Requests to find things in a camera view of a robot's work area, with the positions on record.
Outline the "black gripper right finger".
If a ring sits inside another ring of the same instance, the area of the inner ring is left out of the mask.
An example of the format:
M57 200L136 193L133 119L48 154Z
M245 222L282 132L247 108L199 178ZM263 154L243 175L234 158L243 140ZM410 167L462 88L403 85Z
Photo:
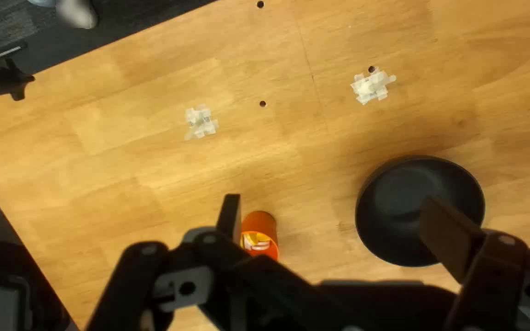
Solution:
M434 259L462 283L482 239L480 228L453 204L429 199L421 208L418 235Z

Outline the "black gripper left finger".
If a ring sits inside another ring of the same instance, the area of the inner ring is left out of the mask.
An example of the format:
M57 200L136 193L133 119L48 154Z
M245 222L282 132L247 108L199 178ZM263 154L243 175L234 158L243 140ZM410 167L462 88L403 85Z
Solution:
M237 239L237 235L239 235L239 230L237 230L239 213L241 213L241 195L239 193L228 193L223 199L221 211L219 211L217 224L215 224L217 232L223 237L226 237L230 241Z

